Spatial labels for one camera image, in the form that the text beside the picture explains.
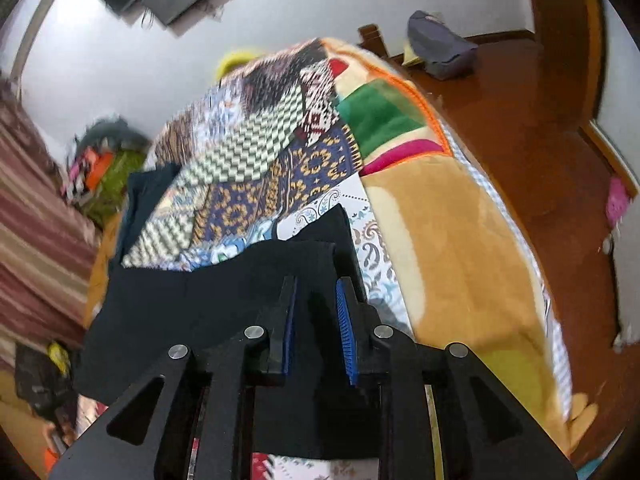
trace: orange item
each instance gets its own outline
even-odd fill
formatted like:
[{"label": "orange item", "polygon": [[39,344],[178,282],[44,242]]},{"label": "orange item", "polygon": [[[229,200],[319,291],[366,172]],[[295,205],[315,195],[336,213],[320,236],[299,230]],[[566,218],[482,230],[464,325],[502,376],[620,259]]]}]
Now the orange item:
[{"label": "orange item", "polygon": [[58,454],[54,453],[48,447],[47,449],[44,450],[44,469],[47,472],[47,474],[49,474],[53,466],[56,465],[58,458],[59,458]]},{"label": "orange item", "polygon": [[86,176],[84,184],[90,191],[93,191],[109,169],[111,161],[113,160],[113,153],[106,152],[103,155],[99,155],[91,148],[87,148],[83,156],[91,164],[91,171]]}]

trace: pink cloth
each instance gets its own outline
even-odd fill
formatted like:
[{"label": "pink cloth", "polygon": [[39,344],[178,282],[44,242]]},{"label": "pink cloth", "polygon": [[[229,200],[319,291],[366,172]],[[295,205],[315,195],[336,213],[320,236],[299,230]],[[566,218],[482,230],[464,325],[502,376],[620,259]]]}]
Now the pink cloth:
[{"label": "pink cloth", "polygon": [[609,183],[609,198],[607,199],[607,220],[613,229],[626,213],[629,207],[629,196],[625,185],[619,177],[612,176]]},{"label": "pink cloth", "polygon": [[365,176],[371,173],[377,173],[384,170],[386,167],[400,162],[411,156],[420,155],[427,152],[442,152],[443,149],[439,144],[436,144],[429,139],[415,139],[409,140],[400,146],[396,146],[383,153],[375,160],[372,160],[360,171],[361,176]]}]

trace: gray bag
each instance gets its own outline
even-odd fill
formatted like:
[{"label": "gray bag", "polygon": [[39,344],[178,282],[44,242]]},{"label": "gray bag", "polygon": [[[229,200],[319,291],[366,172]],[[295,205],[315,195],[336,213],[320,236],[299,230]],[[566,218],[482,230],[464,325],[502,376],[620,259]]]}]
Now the gray bag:
[{"label": "gray bag", "polygon": [[469,70],[478,46],[460,38],[423,10],[416,10],[407,24],[411,48],[424,69],[436,79],[449,79]]}]

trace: pink stripe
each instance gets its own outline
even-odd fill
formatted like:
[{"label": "pink stripe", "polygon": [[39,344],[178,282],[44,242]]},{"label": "pink stripe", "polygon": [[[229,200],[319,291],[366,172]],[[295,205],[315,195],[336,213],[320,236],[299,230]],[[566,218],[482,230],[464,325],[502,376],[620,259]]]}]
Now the pink stripe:
[{"label": "pink stripe", "polygon": [[383,153],[375,160],[372,160],[360,171],[361,176],[365,176],[371,173],[377,173],[384,170],[391,164],[400,162],[410,156],[420,155],[427,152],[443,152],[442,146],[429,139],[415,139],[409,140],[391,148],[388,152]]}]

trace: orange blanket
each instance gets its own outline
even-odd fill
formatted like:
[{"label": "orange blanket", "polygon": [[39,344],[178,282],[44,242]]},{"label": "orange blanket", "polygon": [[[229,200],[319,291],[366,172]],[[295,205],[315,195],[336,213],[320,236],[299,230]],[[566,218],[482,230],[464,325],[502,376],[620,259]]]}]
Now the orange blanket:
[{"label": "orange blanket", "polygon": [[362,181],[416,339],[468,345],[568,452],[540,286],[491,198],[448,156],[414,158]]}]

